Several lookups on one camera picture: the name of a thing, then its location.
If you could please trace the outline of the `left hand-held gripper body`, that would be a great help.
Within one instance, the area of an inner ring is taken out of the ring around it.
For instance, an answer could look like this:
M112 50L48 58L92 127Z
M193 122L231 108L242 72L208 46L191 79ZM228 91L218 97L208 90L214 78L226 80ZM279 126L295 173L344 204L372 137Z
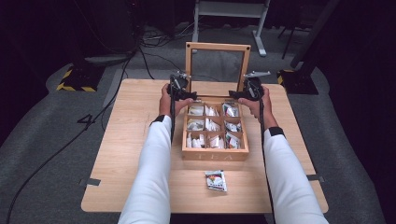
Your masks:
M180 97L184 96L182 92L186 90L188 84L189 81L186 74L171 75L167 93L172 99L179 101Z

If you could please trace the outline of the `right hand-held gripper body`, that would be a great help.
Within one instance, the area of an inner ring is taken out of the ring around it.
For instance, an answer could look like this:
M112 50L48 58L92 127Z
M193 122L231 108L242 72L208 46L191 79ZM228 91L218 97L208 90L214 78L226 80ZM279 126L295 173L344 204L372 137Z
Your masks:
M249 94L248 99L251 101L259 101L263 96L262 82L260 77L270 76L271 73L267 72L255 72L244 75L244 91Z

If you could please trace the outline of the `wooden tea box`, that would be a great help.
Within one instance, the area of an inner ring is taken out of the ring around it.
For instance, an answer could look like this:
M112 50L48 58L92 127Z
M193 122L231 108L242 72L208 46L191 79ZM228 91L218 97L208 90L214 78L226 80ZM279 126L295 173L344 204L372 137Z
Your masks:
M192 53L225 50L242 54L238 82L194 81ZM243 109L228 90L241 91L247 72L249 45L188 42L186 44L186 90L197 93L187 107L182 133L182 158L189 161L243 161L248 157L248 137Z

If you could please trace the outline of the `person's left hand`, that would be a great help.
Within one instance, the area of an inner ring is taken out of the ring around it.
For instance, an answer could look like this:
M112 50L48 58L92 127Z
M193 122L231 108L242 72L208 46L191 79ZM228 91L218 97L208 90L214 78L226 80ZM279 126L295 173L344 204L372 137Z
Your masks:
M167 93L167 87L168 87L167 84L165 84L162 87L162 97L160 99L159 114L171 116L172 115L172 113L171 113L171 97ZM193 100L191 98L181 100L181 101L176 101L174 115L177 116L182 108L184 108L187 105L190 105L192 102L193 102Z

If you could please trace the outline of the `person's right hand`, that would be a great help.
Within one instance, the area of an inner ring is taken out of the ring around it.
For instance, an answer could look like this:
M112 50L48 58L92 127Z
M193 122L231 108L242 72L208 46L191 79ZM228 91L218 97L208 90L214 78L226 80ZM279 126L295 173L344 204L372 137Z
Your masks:
M277 126L276 119L272 112L272 103L270 99L269 89L262 85L264 95L262 97L262 103L259 101L254 102L246 98L240 98L238 102L241 105L247 106L250 110L250 114L253 115L259 122L263 122L265 128Z

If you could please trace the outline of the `group of tea bag sachets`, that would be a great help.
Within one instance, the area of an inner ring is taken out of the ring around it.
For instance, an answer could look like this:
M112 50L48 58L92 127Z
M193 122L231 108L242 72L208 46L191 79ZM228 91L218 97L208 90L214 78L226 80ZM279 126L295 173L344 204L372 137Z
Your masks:
M186 147L244 148L241 112L237 104L193 104L187 110L186 119Z

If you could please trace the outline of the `black yellow striped stand base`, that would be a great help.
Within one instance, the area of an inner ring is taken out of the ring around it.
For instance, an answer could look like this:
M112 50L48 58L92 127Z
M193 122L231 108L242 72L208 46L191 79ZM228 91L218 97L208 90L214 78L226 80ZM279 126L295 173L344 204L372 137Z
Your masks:
M318 90L311 76L301 75L299 71L283 69L276 73L277 82L287 94L318 95Z
M71 65L56 90L95 92L98 90L104 71L105 68L101 66L88 65L86 68L80 68Z

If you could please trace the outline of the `dark slanted metal pole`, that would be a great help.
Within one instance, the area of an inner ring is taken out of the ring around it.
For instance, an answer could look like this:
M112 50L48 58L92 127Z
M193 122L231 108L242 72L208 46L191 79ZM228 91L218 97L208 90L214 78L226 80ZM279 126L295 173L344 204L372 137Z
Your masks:
M301 48L290 62L291 67L296 68L300 62L303 62L304 65L308 65L309 63L312 63L315 59L319 58L319 34L325 27L328 19L335 11L339 2L340 0L329 0L326 6L322 9L305 42L302 44Z

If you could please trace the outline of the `colourful printed tea bag packet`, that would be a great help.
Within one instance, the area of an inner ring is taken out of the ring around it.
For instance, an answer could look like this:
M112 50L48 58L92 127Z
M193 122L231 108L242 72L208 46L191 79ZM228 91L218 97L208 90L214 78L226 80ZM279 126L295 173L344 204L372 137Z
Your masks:
M227 183L225 174L222 170L206 171L205 172L206 185L209 189L226 192Z

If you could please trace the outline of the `white metal stand frame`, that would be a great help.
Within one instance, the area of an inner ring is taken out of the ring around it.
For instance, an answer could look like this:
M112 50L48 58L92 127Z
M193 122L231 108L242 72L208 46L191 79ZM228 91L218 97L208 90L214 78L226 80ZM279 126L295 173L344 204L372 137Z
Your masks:
M264 0L263 3L231 3L231 2L214 2L209 0L195 0L193 12L193 34L192 41L197 42L199 39L199 17L233 17L233 18L251 18L259 19L258 28L252 31L259 55L267 55L264 44L262 43L262 28L271 0Z

